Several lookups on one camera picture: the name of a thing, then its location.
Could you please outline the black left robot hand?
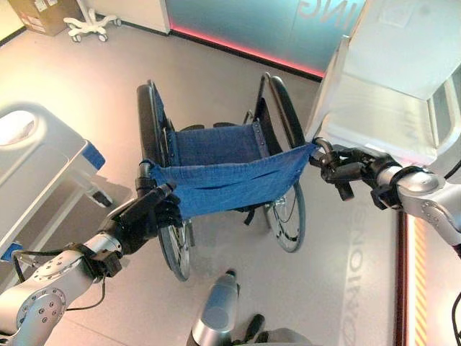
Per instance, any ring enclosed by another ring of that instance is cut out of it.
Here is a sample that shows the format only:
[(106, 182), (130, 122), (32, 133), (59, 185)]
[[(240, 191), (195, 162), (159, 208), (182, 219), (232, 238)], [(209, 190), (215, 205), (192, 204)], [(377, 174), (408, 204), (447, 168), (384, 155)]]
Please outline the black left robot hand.
[(157, 237), (160, 229), (182, 225), (181, 200), (173, 194), (175, 189), (173, 182), (153, 188), (121, 213), (106, 217), (101, 231), (119, 241), (123, 255), (134, 254), (148, 240)]

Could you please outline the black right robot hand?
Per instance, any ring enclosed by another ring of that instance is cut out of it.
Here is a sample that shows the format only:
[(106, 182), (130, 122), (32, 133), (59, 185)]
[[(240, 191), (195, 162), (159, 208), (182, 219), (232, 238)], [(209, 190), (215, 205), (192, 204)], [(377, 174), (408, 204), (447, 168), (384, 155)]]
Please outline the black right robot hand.
[(314, 138), (313, 144), (324, 153), (318, 151), (309, 163), (321, 169), (321, 178), (335, 186), (343, 201), (354, 197), (350, 182), (361, 180), (375, 190), (380, 186), (379, 175), (386, 169), (403, 168), (391, 155), (374, 149), (333, 145), (321, 137)]

